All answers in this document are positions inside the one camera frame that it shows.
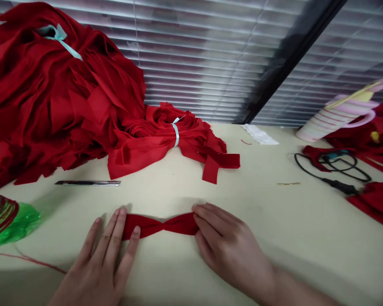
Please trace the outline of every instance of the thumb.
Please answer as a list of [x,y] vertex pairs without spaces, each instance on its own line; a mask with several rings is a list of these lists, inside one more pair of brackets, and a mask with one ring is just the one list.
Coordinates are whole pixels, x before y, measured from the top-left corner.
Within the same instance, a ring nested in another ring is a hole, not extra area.
[[217,273],[213,250],[211,249],[209,243],[207,242],[206,238],[204,238],[200,230],[197,232],[195,238],[200,251],[200,255],[204,262],[210,267],[210,269]]

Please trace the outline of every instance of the red fabric piece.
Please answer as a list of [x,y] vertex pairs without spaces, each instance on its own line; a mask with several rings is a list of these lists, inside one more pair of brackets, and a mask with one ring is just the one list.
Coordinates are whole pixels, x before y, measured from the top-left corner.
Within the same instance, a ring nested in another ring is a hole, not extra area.
[[126,216],[125,229],[123,231],[122,240],[129,240],[135,226],[140,226],[140,237],[145,238],[156,232],[167,230],[185,235],[195,235],[199,230],[194,221],[193,213],[179,215],[166,222],[159,222],[141,215],[128,214]]
[[[360,127],[342,128],[326,136],[328,142],[335,148],[351,147],[357,158],[383,172],[383,103],[374,109],[375,118]],[[372,133],[378,135],[378,143],[372,138]]]
[[361,195],[351,196],[348,201],[383,224],[383,183],[372,182],[366,184]]
[[[0,187],[48,177],[109,155],[111,179],[139,171],[173,148],[205,163],[203,179],[218,168],[239,168],[237,154],[210,125],[169,103],[144,105],[143,71],[102,32],[46,3],[22,3],[0,15]],[[35,29],[60,24],[81,57]]]

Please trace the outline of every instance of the light blue ribbon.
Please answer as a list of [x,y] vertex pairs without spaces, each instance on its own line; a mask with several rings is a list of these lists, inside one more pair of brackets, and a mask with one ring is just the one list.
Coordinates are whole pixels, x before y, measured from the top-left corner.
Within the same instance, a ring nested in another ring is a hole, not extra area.
[[182,119],[182,118],[176,118],[174,121],[173,121],[173,123],[172,123],[172,125],[173,125],[173,128],[174,128],[174,131],[176,132],[176,142],[174,143],[174,147],[177,147],[177,145],[179,144],[179,130],[177,129],[177,126],[176,126],[176,123],[180,120],[180,119]]
[[[48,32],[50,30],[54,30],[54,32],[55,32],[54,37],[45,36],[46,34],[48,34]],[[69,45],[67,45],[65,42],[63,42],[63,40],[67,37],[67,33],[64,31],[64,29],[61,27],[60,24],[57,25],[57,28],[55,28],[53,25],[48,25],[46,27],[39,28],[36,31],[41,36],[44,36],[44,38],[46,38],[46,39],[58,40],[60,42],[60,44],[63,45],[64,48],[67,49],[67,51],[69,53],[71,53],[71,55],[73,57],[82,60],[82,57],[78,52],[76,52],[73,48],[71,48]]]

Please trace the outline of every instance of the white tissue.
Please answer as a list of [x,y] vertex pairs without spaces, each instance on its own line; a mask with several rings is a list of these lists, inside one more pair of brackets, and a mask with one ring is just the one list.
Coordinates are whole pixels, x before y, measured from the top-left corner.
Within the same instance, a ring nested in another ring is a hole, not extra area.
[[262,145],[279,145],[279,142],[276,142],[272,139],[266,132],[260,130],[255,125],[244,124],[241,126],[244,130],[248,132],[256,141]]

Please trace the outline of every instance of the table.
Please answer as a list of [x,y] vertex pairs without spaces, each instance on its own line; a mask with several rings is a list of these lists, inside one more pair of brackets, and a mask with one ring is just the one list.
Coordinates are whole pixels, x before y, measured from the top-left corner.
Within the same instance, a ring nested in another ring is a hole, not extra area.
[[[163,160],[121,178],[120,187],[54,185],[108,180],[107,158],[71,171],[58,169],[33,184],[3,187],[0,194],[31,203],[49,217],[0,252],[17,255],[17,248],[68,269],[93,220],[109,219],[121,205],[131,213],[169,218],[189,212],[192,204],[211,202],[244,220],[276,264],[347,305],[383,305],[383,226],[298,168],[292,153],[307,143],[289,128],[261,127],[280,142],[267,146],[238,125],[212,126],[229,153],[241,155],[241,168],[220,169],[217,185],[202,181],[203,165],[174,148]],[[329,147],[323,141],[313,145]],[[383,181],[378,170],[362,162],[360,168]],[[362,187],[341,174],[320,174]],[[290,182],[302,184],[277,185]],[[43,305],[62,278],[51,269],[0,256],[0,305]],[[141,240],[125,296],[124,305],[254,305],[205,266],[194,237],[166,231]]]

